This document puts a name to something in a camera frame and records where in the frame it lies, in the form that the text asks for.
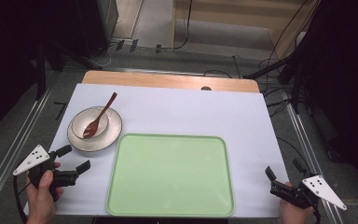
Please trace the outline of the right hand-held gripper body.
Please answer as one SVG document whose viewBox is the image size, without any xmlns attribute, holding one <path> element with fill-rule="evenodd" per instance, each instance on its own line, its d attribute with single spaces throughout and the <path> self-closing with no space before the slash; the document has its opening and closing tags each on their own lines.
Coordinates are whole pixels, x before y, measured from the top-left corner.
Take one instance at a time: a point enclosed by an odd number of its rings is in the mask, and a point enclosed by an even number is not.
<svg viewBox="0 0 358 224">
<path fill-rule="evenodd" d="M 301 182 L 293 187 L 279 182 L 276 177 L 275 181 L 270 181 L 270 193 L 301 209 L 316 206 L 320 199 L 327 200 L 341 210 L 347 209 L 323 177 L 308 171 L 303 176 Z"/>
</svg>

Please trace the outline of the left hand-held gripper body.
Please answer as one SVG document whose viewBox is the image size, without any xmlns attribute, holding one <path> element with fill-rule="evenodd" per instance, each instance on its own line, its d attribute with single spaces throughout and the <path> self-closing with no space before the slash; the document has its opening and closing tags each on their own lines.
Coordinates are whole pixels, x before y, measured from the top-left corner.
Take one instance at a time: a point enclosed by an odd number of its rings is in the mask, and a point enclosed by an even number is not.
<svg viewBox="0 0 358 224">
<path fill-rule="evenodd" d="M 74 186 L 78 179 L 78 173 L 74 171 L 60 171 L 57 169 L 55 160 L 59 158 L 55 151 L 46 152 L 46 150 L 37 145 L 32 152 L 20 162 L 18 167 L 13 171 L 13 181 L 17 181 L 20 174 L 27 172 L 28 184 L 38 188 L 40 179 L 47 170 L 53 172 L 53 181 L 49 187 L 50 194 L 56 197 L 56 188 Z"/>
</svg>

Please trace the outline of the person's right hand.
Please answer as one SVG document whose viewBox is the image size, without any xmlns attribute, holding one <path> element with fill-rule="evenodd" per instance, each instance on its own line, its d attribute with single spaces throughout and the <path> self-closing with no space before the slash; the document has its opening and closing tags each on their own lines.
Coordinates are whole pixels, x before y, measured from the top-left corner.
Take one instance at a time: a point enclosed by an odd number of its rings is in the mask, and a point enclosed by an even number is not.
<svg viewBox="0 0 358 224">
<path fill-rule="evenodd" d="M 279 212 L 280 224 L 306 224 L 307 220 L 313 214 L 314 209 L 312 207 L 301 209 L 285 200 L 280 200 Z"/>
</svg>

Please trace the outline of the person's left hand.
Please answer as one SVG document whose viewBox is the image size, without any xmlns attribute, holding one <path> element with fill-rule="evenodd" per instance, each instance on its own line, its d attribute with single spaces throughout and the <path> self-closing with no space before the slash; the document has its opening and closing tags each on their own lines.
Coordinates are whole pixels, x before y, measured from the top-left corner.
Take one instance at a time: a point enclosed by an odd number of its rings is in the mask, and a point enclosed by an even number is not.
<svg viewBox="0 0 358 224">
<path fill-rule="evenodd" d="M 55 218 L 56 204 L 64 193 L 63 188 L 56 188 L 56 197 L 50 194 L 49 187 L 53 181 L 53 172 L 43 173 L 38 188 L 30 185 L 26 189 L 29 216 L 26 224 L 50 224 Z"/>
</svg>

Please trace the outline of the white ceramic bowl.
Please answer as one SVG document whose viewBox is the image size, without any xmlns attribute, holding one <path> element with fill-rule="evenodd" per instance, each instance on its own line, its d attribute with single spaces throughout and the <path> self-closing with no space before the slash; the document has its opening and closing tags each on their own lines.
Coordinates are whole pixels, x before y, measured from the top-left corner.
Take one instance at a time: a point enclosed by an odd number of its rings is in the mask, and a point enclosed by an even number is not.
<svg viewBox="0 0 358 224">
<path fill-rule="evenodd" d="M 84 136 L 88 125 L 97 119 L 101 112 L 102 109 L 100 107 L 90 107 L 79 112 L 72 120 L 70 131 L 79 139 L 91 139 L 101 135 L 109 126 L 109 118 L 106 113 L 102 114 L 96 133 L 93 136 Z"/>
</svg>

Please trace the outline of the brown wooden spoon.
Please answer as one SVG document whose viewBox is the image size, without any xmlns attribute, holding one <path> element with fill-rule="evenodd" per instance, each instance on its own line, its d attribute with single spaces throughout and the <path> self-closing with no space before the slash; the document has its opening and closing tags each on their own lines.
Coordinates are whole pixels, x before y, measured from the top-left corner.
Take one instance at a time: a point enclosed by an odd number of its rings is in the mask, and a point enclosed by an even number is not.
<svg viewBox="0 0 358 224">
<path fill-rule="evenodd" d="M 96 132 L 98 131 L 98 127 L 99 127 L 99 123 L 100 123 L 100 119 L 101 119 L 102 115 L 106 112 L 106 110 L 110 107 L 110 105 L 115 101 L 116 98 L 117 98 L 117 93 L 114 92 L 112 94 L 112 96 L 110 97 L 109 101 L 107 102 L 107 104 L 105 105 L 105 107 L 103 108 L 102 112 L 84 130 L 84 132 L 83 132 L 84 138 L 91 138 L 96 134 Z"/>
</svg>

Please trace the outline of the white ceramic plate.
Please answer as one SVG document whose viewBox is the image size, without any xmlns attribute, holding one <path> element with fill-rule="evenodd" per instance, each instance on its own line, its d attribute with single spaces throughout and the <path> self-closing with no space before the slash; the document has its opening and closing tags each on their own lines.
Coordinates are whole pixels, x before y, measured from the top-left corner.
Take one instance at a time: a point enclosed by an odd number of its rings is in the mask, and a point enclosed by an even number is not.
<svg viewBox="0 0 358 224">
<path fill-rule="evenodd" d="M 112 145 L 121 134 L 122 119 L 118 112 L 112 108 L 108 108 L 105 113 L 109 118 L 108 129 L 101 135 L 91 139 L 79 139 L 75 137 L 75 135 L 70 131 L 72 119 L 67 129 L 67 137 L 70 144 L 73 147 L 86 152 L 99 151 Z"/>
</svg>

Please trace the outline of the black metal stand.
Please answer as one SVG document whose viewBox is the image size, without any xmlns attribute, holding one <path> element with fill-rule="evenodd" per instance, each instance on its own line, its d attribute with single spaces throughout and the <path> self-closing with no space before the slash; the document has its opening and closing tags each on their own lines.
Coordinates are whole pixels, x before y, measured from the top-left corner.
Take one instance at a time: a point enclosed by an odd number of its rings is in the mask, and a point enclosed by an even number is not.
<svg viewBox="0 0 358 224">
<path fill-rule="evenodd" d="M 74 51 L 68 49 L 61 43 L 52 41 L 50 39 L 40 39 L 36 47 L 36 83 L 37 83 L 37 95 L 36 99 L 39 100 L 43 94 L 47 91 L 46 80 L 46 66 L 45 60 L 48 60 L 53 70 L 61 71 L 64 67 L 63 60 L 60 53 L 63 53 L 78 63 L 83 64 L 86 68 L 91 70 L 102 70 L 101 65 L 92 63 L 90 60 L 86 60 Z"/>
<path fill-rule="evenodd" d="M 276 63 L 267 65 L 265 68 L 252 73 L 251 75 L 243 76 L 245 79 L 256 79 L 266 76 L 269 72 L 283 67 L 283 70 L 278 76 L 278 81 L 281 85 L 286 85 L 291 79 L 294 80 L 293 90 L 290 94 L 290 104 L 296 113 L 298 113 L 299 93 L 303 78 L 303 64 L 299 59 L 299 54 L 295 51 L 283 59 L 278 59 Z"/>
</svg>

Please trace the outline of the light green tray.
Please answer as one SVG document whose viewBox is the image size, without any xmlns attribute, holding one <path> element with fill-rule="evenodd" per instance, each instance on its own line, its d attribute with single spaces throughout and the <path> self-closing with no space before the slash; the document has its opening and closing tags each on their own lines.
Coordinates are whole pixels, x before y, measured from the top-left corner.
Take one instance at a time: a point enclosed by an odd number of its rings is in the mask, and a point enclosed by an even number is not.
<svg viewBox="0 0 358 224">
<path fill-rule="evenodd" d="M 120 217 L 228 217 L 234 198 L 225 141 L 217 136 L 123 135 L 106 209 Z"/>
</svg>

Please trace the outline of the black curtain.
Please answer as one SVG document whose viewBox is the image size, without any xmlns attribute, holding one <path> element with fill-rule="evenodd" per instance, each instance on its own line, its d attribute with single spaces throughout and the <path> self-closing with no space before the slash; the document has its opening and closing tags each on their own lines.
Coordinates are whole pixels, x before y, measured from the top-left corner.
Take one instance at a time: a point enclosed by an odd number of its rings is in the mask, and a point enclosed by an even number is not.
<svg viewBox="0 0 358 224">
<path fill-rule="evenodd" d="M 320 0 L 298 49 L 305 87 L 335 131 L 327 144 L 358 169 L 358 0 Z"/>
<path fill-rule="evenodd" d="M 0 121 L 40 80 L 32 60 L 47 36 L 42 20 L 64 0 L 0 0 Z"/>
</svg>

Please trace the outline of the white table mat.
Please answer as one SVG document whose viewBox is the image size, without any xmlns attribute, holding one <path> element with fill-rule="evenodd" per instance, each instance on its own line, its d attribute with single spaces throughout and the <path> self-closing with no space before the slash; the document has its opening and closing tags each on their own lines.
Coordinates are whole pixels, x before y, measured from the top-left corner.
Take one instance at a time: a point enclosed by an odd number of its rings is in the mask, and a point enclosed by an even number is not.
<svg viewBox="0 0 358 224">
<path fill-rule="evenodd" d="M 84 109 L 110 105 L 122 119 L 122 131 L 109 147 L 86 152 L 73 147 L 67 137 L 72 118 Z M 234 198 L 228 217 L 277 217 L 280 200 L 270 193 L 265 174 L 269 166 L 281 181 L 287 173 L 264 97 L 260 93 L 146 88 L 118 85 L 76 86 L 51 144 L 57 150 L 66 145 L 72 151 L 59 159 L 63 170 L 84 161 L 90 168 L 74 186 L 65 189 L 56 203 L 64 216 L 112 215 L 106 209 L 108 190 L 119 139 L 127 133 L 217 136 L 227 147 Z"/>
</svg>

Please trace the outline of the wooden table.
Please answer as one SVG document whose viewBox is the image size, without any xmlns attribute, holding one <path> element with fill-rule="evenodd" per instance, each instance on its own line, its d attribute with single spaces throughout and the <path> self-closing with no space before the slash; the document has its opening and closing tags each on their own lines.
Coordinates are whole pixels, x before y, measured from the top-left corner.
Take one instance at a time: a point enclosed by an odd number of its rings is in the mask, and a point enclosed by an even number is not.
<svg viewBox="0 0 358 224">
<path fill-rule="evenodd" d="M 153 88 L 200 90 L 207 86 L 212 91 L 260 93 L 254 80 L 222 77 L 180 76 L 172 74 L 88 71 L 83 84 L 104 84 Z"/>
</svg>

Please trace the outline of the dark cabinet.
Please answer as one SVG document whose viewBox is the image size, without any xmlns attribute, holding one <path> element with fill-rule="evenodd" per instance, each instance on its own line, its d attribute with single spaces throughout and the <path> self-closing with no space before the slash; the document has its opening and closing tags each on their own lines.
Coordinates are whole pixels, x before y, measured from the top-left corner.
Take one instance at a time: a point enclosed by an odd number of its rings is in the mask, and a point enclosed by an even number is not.
<svg viewBox="0 0 358 224">
<path fill-rule="evenodd" d="M 115 31 L 118 11 L 116 0 L 76 0 L 80 41 L 78 50 L 91 57 L 108 48 Z"/>
</svg>

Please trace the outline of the aluminium floor rail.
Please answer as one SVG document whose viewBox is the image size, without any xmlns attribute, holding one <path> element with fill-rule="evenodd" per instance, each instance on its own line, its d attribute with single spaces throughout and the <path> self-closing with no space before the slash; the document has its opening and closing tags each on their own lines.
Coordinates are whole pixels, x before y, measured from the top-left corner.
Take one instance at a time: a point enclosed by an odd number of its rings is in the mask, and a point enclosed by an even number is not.
<svg viewBox="0 0 358 224">
<path fill-rule="evenodd" d="M 304 128 L 300 115 L 296 113 L 291 105 L 287 106 L 287 111 L 294 126 L 302 155 L 306 161 L 306 164 L 309 166 L 309 170 L 314 174 L 325 177 L 322 167 L 317 160 L 315 149 L 310 142 L 310 138 Z M 325 199 L 321 199 L 320 204 L 323 206 L 327 220 L 330 224 L 344 224 L 340 214 L 340 209 L 337 206 Z"/>
<path fill-rule="evenodd" d="M 50 95 L 50 87 L 47 87 L 39 98 L 34 98 L 35 93 L 36 87 L 24 93 L 19 102 L 0 121 L 0 192 L 45 106 Z"/>
</svg>

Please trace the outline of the light wooden frame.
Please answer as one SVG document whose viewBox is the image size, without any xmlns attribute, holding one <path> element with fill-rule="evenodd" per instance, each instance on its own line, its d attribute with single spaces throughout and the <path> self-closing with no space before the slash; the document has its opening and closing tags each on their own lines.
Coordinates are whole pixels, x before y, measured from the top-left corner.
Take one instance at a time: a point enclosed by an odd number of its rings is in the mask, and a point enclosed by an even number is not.
<svg viewBox="0 0 358 224">
<path fill-rule="evenodd" d="M 176 21 L 195 21 L 267 28 L 279 59 L 290 54 L 299 33 L 307 29 L 319 0 L 172 0 L 172 40 Z"/>
</svg>

